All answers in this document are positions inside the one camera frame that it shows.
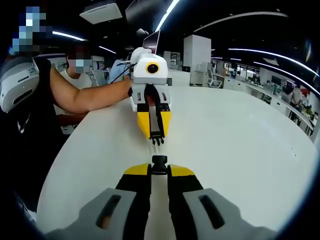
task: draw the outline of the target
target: vr headset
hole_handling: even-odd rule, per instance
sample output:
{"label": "vr headset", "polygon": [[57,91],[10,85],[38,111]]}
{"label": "vr headset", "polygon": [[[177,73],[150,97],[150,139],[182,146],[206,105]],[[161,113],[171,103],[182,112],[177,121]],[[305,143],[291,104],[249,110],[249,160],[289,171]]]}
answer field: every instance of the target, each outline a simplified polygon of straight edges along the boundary
{"label": "vr headset", "polygon": [[39,69],[31,57],[16,57],[3,64],[0,72],[0,107],[8,113],[36,90]]}

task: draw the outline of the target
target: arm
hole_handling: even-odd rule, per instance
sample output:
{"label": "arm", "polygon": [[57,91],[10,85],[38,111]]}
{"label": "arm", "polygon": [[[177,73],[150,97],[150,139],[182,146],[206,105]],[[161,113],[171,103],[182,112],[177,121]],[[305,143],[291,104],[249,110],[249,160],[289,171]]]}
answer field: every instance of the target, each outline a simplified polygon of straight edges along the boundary
{"label": "arm", "polygon": [[124,81],[128,81],[128,80],[130,80],[130,76],[129,76],[129,74],[128,74],[128,75],[125,75],[125,76],[124,76],[124,78],[123,78],[123,80],[124,80]]}
{"label": "arm", "polygon": [[64,127],[64,126],[79,124],[85,118],[85,116],[86,114],[73,114],[73,115],[59,114],[57,115],[57,118],[60,126]]}
{"label": "arm", "polygon": [[120,81],[105,86],[77,89],[55,69],[50,70],[50,87],[56,103],[73,114],[86,114],[128,98],[132,81]]}

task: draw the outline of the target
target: round camera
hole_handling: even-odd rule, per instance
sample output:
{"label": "round camera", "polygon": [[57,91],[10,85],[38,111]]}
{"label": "round camera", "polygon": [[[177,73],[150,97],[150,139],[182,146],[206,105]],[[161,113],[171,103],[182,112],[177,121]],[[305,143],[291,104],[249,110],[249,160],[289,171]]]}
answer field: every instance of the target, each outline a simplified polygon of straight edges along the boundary
{"label": "round camera", "polygon": [[159,66],[157,64],[151,63],[146,67],[146,70],[150,74],[155,74],[159,70]]}

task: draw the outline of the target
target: cable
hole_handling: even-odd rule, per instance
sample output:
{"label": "cable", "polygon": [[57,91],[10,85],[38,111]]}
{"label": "cable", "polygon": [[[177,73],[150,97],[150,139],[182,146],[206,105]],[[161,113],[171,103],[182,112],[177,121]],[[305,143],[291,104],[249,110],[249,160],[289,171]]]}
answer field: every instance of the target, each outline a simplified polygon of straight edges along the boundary
{"label": "cable", "polygon": [[130,66],[128,66],[122,73],[120,73],[112,82],[110,82],[110,84],[112,84],[115,80],[117,80],[122,74],[124,74],[129,68],[131,68],[132,66],[134,66],[135,64],[132,64]]}

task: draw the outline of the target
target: gray grip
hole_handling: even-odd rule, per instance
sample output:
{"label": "gray grip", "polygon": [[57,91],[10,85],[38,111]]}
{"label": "gray grip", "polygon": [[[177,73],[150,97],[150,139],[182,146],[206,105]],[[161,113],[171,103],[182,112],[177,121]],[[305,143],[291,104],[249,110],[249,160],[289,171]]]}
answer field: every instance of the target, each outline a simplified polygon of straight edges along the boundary
{"label": "gray grip", "polygon": [[[107,188],[95,199],[87,203],[79,212],[79,218],[64,229],[57,229],[46,234],[52,240],[122,240],[127,216],[135,199],[136,192]],[[97,226],[108,201],[120,196],[111,215],[108,229]]]}
{"label": "gray grip", "polygon": [[276,236],[266,227],[254,227],[244,221],[239,208],[211,188],[184,192],[183,196],[198,240],[271,240]]}

